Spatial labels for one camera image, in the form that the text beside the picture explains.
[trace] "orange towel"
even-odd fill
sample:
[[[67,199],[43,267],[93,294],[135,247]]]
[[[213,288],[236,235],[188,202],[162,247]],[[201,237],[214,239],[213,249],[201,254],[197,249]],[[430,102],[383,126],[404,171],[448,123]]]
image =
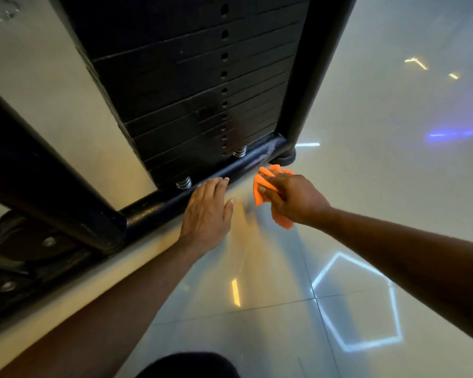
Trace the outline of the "orange towel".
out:
[[[278,164],[272,164],[270,166],[270,169],[273,171],[278,171],[278,172],[287,172],[288,174],[294,175],[295,173],[293,171],[289,171],[286,169],[281,169]],[[262,174],[265,174],[267,176],[275,176],[273,173],[268,170],[267,168],[260,167],[259,172]],[[254,201],[256,202],[257,206],[260,206],[263,204],[263,202],[269,202],[270,199],[266,195],[261,195],[258,191],[258,187],[262,185],[263,187],[269,188],[270,190],[274,190],[275,192],[278,192],[277,188],[273,185],[268,183],[259,173],[254,176],[254,187],[253,187],[253,193],[254,193]],[[294,223],[289,220],[287,217],[279,215],[277,211],[271,206],[271,217],[275,222],[281,226],[282,228],[285,228],[287,230],[291,229]]]

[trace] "bolt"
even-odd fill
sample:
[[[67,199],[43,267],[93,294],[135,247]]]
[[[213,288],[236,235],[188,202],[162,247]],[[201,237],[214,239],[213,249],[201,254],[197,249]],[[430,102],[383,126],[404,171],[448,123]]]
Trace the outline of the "bolt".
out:
[[[14,290],[16,286],[17,284],[14,281],[7,281],[5,284],[3,284],[0,287],[0,292],[1,293],[10,292],[11,290]]]
[[[43,241],[42,245],[46,247],[56,245],[56,239],[54,237],[48,237]]]

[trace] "black metal bar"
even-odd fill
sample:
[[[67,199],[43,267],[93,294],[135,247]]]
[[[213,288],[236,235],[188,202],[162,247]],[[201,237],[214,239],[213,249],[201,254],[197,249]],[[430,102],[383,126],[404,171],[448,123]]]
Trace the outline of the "black metal bar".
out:
[[[176,188],[168,188],[158,190],[123,208],[121,213],[128,220],[126,243],[140,239],[153,229],[160,227],[184,212],[191,193],[204,180],[220,176],[229,177],[230,182],[235,182],[246,172],[266,163],[283,152],[285,146],[286,140],[282,136],[271,133],[249,145],[245,157],[231,160],[227,165],[217,169],[216,172],[207,175],[206,178],[197,183],[193,181],[193,186],[190,189],[177,190]]]
[[[356,0],[310,0],[277,132],[287,139],[289,155],[326,74]]]
[[[104,253],[125,240],[113,210],[0,98],[0,203]]]

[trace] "tiled floor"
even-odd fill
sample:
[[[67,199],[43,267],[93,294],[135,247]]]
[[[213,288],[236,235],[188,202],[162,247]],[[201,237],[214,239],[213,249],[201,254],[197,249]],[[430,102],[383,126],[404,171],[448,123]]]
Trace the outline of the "tiled floor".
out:
[[[358,0],[300,142],[291,169],[334,206],[473,241],[473,0]],[[118,377],[177,351],[243,377],[473,377],[460,330],[328,236],[276,226],[250,177],[230,196],[227,241]]]

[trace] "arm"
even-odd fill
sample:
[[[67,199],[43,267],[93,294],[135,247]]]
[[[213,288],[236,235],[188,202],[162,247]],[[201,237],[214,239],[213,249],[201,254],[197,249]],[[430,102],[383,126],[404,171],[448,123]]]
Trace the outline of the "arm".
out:
[[[317,228],[473,337],[473,243],[331,207],[301,175],[265,177],[279,214]]]
[[[228,182],[216,178],[199,186],[174,245],[50,331],[0,377],[113,377],[179,281],[229,231]]]

